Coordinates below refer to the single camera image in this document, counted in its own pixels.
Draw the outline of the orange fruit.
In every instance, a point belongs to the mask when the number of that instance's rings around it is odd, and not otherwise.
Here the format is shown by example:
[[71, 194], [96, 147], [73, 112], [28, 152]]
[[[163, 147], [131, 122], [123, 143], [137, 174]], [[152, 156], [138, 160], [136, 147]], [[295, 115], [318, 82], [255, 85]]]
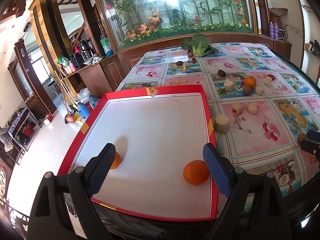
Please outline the orange fruit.
[[193, 160], [183, 169], [183, 178], [191, 185], [201, 185], [208, 180], [209, 176], [210, 171], [203, 160]]
[[251, 87], [252, 89], [255, 88], [257, 85], [257, 81], [256, 81], [255, 77], [253, 77], [253, 76], [245, 77], [244, 83], [245, 83], [245, 85]]

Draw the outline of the large beige yam chunk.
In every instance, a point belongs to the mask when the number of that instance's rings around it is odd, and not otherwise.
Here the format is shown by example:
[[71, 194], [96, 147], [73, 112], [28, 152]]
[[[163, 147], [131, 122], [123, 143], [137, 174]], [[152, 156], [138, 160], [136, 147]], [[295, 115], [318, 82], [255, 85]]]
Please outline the large beige yam chunk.
[[222, 134], [228, 133], [229, 118], [224, 114], [219, 114], [215, 117], [216, 131]]

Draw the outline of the small orange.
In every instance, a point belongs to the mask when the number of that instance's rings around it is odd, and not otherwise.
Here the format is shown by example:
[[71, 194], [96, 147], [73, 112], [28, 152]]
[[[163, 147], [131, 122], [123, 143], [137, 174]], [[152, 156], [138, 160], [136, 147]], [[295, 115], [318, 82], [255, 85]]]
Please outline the small orange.
[[111, 169], [111, 170], [114, 170], [114, 169], [116, 169], [120, 164], [121, 164], [121, 156], [120, 156], [120, 154], [119, 154], [118, 152], [116, 152], [114, 161], [113, 161], [110, 169]]

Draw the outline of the brown kiwi fruit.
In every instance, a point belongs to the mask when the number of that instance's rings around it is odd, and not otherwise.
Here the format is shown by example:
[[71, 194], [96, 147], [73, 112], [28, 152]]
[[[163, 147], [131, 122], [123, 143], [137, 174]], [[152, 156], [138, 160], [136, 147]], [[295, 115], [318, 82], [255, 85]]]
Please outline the brown kiwi fruit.
[[249, 85], [244, 85], [242, 90], [246, 96], [250, 96], [253, 93], [253, 88]]

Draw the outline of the colourful fruit print tablecloth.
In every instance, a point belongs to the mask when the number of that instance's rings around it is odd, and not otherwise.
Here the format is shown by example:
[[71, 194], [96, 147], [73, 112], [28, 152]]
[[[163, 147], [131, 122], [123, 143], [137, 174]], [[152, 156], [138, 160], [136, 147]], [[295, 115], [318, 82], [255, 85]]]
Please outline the colourful fruit print tablecloth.
[[[264, 44], [213, 47], [219, 52], [202, 58], [181, 47], [147, 52], [118, 88], [201, 85], [211, 115], [229, 118], [228, 133], [216, 135], [219, 153], [249, 173], [273, 173], [284, 196], [296, 192], [319, 172], [319, 161], [298, 142], [308, 131], [319, 131], [319, 92]], [[250, 96], [242, 90], [247, 76], [257, 81]], [[233, 91], [225, 91], [226, 81], [234, 82]]]

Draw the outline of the blue thermos flask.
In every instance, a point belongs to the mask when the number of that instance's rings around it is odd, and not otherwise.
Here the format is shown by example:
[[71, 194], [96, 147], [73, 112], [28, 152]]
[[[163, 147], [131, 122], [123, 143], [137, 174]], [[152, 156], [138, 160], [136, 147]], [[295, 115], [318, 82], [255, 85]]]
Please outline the blue thermos flask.
[[78, 103], [78, 113], [83, 119], [87, 119], [90, 115], [90, 110], [81, 102]]

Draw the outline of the beige yam piece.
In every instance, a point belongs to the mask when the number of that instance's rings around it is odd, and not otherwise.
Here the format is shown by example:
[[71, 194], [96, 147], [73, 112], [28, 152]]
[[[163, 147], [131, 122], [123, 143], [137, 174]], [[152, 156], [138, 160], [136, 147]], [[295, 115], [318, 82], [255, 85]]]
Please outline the beige yam piece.
[[224, 86], [225, 91], [227, 91], [227, 92], [231, 92], [235, 89], [235, 84], [233, 81], [226, 81], [223, 84], [223, 86]]

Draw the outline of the red tray with white base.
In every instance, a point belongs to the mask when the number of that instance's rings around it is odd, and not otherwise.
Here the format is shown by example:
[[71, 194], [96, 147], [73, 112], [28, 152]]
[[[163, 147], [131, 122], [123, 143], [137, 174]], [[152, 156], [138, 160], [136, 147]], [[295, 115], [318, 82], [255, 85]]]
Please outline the red tray with white base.
[[67, 174], [111, 143], [121, 156], [93, 202], [128, 215], [166, 221], [216, 217], [218, 190], [183, 178], [187, 163], [202, 159], [215, 135], [201, 85], [163, 86], [108, 93], [72, 142], [60, 166]]

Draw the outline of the grey thermos flask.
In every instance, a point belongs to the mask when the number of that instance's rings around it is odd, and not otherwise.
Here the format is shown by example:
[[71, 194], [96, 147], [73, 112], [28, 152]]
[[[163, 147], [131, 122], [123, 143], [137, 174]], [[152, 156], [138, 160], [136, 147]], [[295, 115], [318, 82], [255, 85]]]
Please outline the grey thermos flask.
[[95, 109], [95, 107], [97, 106], [97, 104], [99, 103], [100, 99], [97, 98], [96, 96], [94, 95], [90, 95], [89, 96], [89, 105], [92, 109]]

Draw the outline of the dark red jujube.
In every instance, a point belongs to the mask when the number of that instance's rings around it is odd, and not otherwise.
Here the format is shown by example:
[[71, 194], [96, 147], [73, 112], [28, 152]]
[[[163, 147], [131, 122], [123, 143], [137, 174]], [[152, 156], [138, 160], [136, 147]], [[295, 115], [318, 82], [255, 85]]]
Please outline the dark red jujube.
[[218, 75], [219, 75], [220, 77], [225, 77], [225, 76], [226, 76], [226, 72], [220, 69], [220, 70], [218, 71]]

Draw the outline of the green bok choy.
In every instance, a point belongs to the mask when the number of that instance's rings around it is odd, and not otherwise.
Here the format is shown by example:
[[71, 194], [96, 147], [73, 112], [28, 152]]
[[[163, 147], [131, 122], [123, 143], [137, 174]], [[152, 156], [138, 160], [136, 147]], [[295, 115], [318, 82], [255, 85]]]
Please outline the green bok choy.
[[190, 38], [185, 38], [181, 42], [181, 47], [184, 50], [191, 50], [195, 57], [205, 57], [210, 54], [217, 54], [218, 49], [210, 45], [210, 40], [202, 34], [195, 34]]

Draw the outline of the green water bottle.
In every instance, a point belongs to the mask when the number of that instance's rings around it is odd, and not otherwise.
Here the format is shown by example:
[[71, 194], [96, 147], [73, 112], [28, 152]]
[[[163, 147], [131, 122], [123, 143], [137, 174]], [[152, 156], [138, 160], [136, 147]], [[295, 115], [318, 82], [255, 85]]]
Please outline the green water bottle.
[[102, 33], [100, 35], [100, 43], [101, 43], [101, 46], [102, 46], [104, 53], [107, 57], [112, 56], [114, 54], [114, 52], [111, 48], [110, 42], [109, 42], [107, 35], [105, 33]]

